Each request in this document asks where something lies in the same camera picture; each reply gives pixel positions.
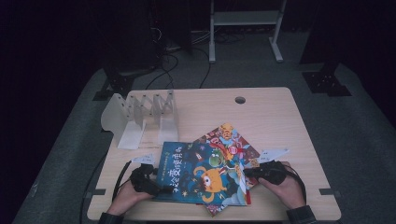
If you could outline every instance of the blue book cover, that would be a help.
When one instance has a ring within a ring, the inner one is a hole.
[[[240,160],[224,157],[222,150],[216,144],[164,142],[156,181],[174,190],[154,200],[248,205]]]

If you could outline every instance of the book cover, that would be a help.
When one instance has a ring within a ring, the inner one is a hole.
[[[173,186],[156,201],[247,205],[246,178],[240,160],[225,160],[223,148],[208,143],[164,142],[157,183]]]
[[[220,125],[194,141],[194,143],[208,143],[221,148],[225,160],[234,161],[235,158],[239,160],[241,170],[260,166],[257,162],[260,153],[230,123]],[[255,178],[246,177],[247,194],[248,190],[257,184],[258,181]],[[205,205],[212,217],[227,206],[228,204],[224,203]]]

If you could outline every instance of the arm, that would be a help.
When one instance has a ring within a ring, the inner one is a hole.
[[[286,169],[292,172],[288,162],[282,163],[286,165]],[[273,185],[263,178],[259,178],[259,182],[271,190],[289,208],[287,214],[291,223],[317,223],[311,208],[305,203],[299,183],[293,177],[287,175],[280,185]]]
[[[136,192],[131,181],[127,181],[120,187],[119,194],[105,213],[102,213],[99,224],[121,224],[124,214],[134,207],[135,204],[152,198],[146,192]]]

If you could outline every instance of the metal stand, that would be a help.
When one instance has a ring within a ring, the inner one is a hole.
[[[216,61],[215,52],[215,26],[218,25],[263,25],[274,24],[276,26],[274,36],[269,38],[271,48],[278,63],[283,62],[277,46],[277,37],[280,31],[287,0],[282,0],[280,10],[270,11],[233,11],[215,12],[214,0],[210,5],[210,41],[209,41],[209,62]]]

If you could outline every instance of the round hole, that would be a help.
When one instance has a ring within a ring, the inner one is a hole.
[[[237,104],[242,105],[242,104],[244,104],[247,100],[245,99],[245,97],[237,96],[237,97],[235,97],[235,101],[236,101]]]

